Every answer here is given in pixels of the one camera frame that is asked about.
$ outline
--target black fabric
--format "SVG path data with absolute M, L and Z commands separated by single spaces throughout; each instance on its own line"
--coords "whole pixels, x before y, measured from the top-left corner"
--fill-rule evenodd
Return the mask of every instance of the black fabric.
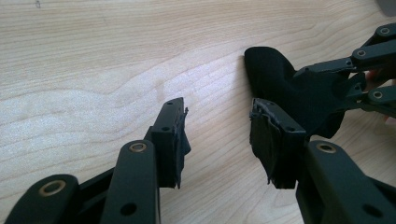
M 289 60 L 267 47 L 247 49 L 245 65 L 254 96 L 279 105 L 308 136 L 331 138 L 344 118 L 348 90 L 357 83 L 365 86 L 364 74 L 348 79 L 337 73 L 306 71 L 293 77 L 296 71 Z

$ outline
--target wooden surface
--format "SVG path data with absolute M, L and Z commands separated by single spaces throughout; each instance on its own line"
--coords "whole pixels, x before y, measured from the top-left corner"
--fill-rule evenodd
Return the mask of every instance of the wooden surface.
M 396 22 L 373 0 L 0 2 L 0 220 L 39 179 L 83 182 L 143 138 L 183 96 L 192 146 L 163 223 L 301 223 L 248 143 L 244 51 L 270 46 L 296 68 L 349 56 Z M 396 186 L 396 128 L 352 111 L 332 142 Z

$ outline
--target black object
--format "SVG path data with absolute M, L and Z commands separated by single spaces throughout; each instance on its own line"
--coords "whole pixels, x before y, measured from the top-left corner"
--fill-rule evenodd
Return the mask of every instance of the black object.
M 30 187 L 6 223 L 161 223 L 159 188 L 180 187 L 184 156 L 183 98 L 166 102 L 145 140 L 127 143 L 115 168 L 84 183 L 52 175 Z
M 381 26 L 352 56 L 295 71 L 277 50 L 245 52 L 253 94 L 250 144 L 277 189 L 294 189 L 305 223 L 396 223 L 396 188 L 364 175 L 332 137 L 346 110 L 396 117 L 396 87 L 365 89 L 364 71 L 396 71 L 396 23 Z

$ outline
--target light wood tabletop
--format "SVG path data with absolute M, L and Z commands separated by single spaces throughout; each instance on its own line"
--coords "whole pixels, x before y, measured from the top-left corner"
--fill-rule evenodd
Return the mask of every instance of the light wood tabletop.
M 184 97 L 192 150 L 181 189 L 161 189 L 163 223 L 302 223 L 295 190 L 267 185 L 251 151 L 244 51 L 273 47 L 301 68 L 391 22 L 374 0 L 0 1 L 0 221 L 41 178 L 113 167 Z M 330 141 L 396 186 L 395 136 L 356 110 Z

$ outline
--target wood grain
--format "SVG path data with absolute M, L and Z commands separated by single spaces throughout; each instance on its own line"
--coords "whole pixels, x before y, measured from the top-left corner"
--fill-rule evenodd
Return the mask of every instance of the wood grain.
M 182 188 L 162 189 L 163 223 L 302 223 L 294 191 L 266 185 L 251 152 L 244 51 L 270 46 L 300 68 L 390 22 L 372 0 L 1 1 L 0 220 L 43 177 L 114 166 L 183 96 L 192 152 Z M 396 186 L 395 135 L 351 111 L 331 141 Z

